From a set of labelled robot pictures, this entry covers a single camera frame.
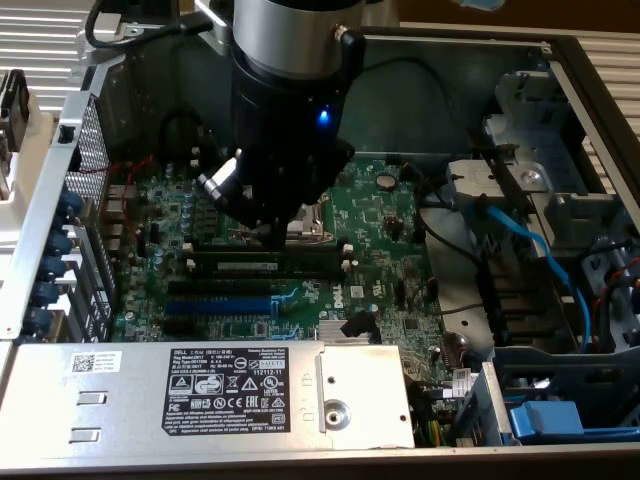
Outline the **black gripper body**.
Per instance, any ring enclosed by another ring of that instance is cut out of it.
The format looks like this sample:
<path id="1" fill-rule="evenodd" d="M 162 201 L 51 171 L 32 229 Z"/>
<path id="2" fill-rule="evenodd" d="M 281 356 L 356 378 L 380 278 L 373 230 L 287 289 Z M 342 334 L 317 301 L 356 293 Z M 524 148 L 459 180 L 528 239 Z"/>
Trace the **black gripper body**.
<path id="1" fill-rule="evenodd" d="M 231 126 L 240 154 L 219 188 L 219 205 L 257 230 L 263 245 L 283 245 L 299 208 L 315 203 L 353 157 L 338 136 L 351 84 L 341 72 L 285 78 L 234 55 Z"/>

